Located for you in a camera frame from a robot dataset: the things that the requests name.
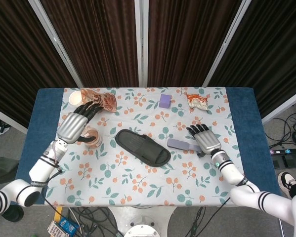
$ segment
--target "purple sponge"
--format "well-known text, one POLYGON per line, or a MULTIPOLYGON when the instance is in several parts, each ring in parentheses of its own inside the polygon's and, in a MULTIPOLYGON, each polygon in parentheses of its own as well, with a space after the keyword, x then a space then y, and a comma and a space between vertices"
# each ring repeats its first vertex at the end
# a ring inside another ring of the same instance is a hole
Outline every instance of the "purple sponge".
POLYGON ((169 108, 170 104, 171 104, 171 96, 161 94, 159 107, 161 107, 161 108, 169 108))

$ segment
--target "orange flower pattern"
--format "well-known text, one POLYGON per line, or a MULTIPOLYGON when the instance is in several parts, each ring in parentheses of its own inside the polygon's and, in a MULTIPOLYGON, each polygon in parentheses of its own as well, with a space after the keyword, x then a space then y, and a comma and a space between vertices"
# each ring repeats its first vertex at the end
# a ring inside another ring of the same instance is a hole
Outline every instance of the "orange flower pattern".
MULTIPOLYGON (((46 198, 54 205, 68 206, 190 206, 220 205, 230 186, 211 161, 198 158, 195 151, 167 146, 170 138, 196 145, 186 127, 206 124, 243 172, 241 157, 224 87, 91 88, 116 95, 117 111, 100 111, 88 123, 102 137, 91 149, 82 142, 68 146, 60 162, 61 175, 53 178, 46 198), (171 96, 168 109, 160 108, 160 95, 171 96), (208 111, 190 108, 186 94, 208 99, 208 111), (170 161, 149 166, 120 147, 115 137, 121 129, 146 134, 171 153, 170 161)), ((65 88, 58 125, 75 110, 69 96, 77 88, 65 88)))

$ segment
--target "sneaker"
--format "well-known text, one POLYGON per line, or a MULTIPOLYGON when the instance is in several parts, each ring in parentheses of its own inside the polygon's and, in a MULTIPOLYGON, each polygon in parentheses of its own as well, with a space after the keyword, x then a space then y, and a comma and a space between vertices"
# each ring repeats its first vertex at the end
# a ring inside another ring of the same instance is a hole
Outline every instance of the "sneaker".
POLYGON ((281 190, 286 194, 286 196, 292 199, 290 195, 290 190, 292 185, 296 184, 294 177, 288 172, 281 172, 277 178, 278 184, 281 190))

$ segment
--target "dark curtain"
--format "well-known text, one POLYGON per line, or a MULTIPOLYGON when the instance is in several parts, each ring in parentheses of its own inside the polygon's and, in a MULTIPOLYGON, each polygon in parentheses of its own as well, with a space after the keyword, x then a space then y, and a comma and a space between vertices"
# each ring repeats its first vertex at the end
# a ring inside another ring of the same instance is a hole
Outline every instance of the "dark curtain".
POLYGON ((296 94, 296 0, 251 2, 209 86, 253 87, 262 117, 296 94))
POLYGON ((28 1, 0 0, 0 111, 27 127, 45 87, 76 84, 28 1))
POLYGON ((133 0, 42 0, 85 87, 138 86, 133 0))
POLYGON ((148 86, 200 86, 240 0, 149 0, 148 86))

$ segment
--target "robotic hand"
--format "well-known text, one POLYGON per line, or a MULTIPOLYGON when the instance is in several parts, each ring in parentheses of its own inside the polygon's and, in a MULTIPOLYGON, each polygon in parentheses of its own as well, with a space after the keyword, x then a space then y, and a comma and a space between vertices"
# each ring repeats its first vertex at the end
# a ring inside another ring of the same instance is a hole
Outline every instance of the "robotic hand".
POLYGON ((234 204, 264 211, 294 225, 291 201, 269 192, 260 192, 255 184, 240 173, 227 153, 221 149, 221 143, 214 133, 205 124, 191 125, 187 130, 196 139, 202 151, 211 155, 224 180, 236 186, 230 191, 230 198, 234 204))
POLYGON ((52 171, 55 168, 58 170, 54 176, 62 173, 58 164, 67 152, 68 144, 73 144, 76 141, 91 142, 96 139, 95 137, 81 137, 81 133, 86 124, 102 109, 103 107, 99 104, 88 102, 79 106, 65 118, 57 130, 58 140, 50 143, 29 171, 31 184, 18 179, 0 190, 0 214, 8 209, 11 201, 24 207, 31 206, 36 202, 42 188, 49 182, 52 171))

